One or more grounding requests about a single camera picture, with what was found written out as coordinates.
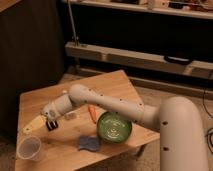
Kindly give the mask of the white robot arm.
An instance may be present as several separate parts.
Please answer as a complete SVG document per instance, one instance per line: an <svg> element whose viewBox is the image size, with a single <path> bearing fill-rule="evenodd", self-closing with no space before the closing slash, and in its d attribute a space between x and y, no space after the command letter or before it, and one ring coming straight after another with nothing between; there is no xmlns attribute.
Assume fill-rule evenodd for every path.
<svg viewBox="0 0 213 171"><path fill-rule="evenodd" d="M54 123L65 114L85 104L99 106L128 121L160 134L161 171L209 171L202 119L196 105L182 96L152 107L98 94L75 84L69 91L49 102L40 115L28 123L28 134L46 123Z"/></svg>

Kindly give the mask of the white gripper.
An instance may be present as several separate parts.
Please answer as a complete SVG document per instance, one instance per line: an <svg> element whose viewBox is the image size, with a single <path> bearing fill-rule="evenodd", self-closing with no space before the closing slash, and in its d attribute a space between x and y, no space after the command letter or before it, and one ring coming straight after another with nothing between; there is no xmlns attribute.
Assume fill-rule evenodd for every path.
<svg viewBox="0 0 213 171"><path fill-rule="evenodd" d="M44 106L41 111L41 114L44 115L48 121L56 120L60 114L56 109L56 106L53 102L48 103ZM44 116L37 116L32 121L30 121L23 129L22 132L24 134L30 134L31 132L41 128L45 125L45 117Z"/></svg>

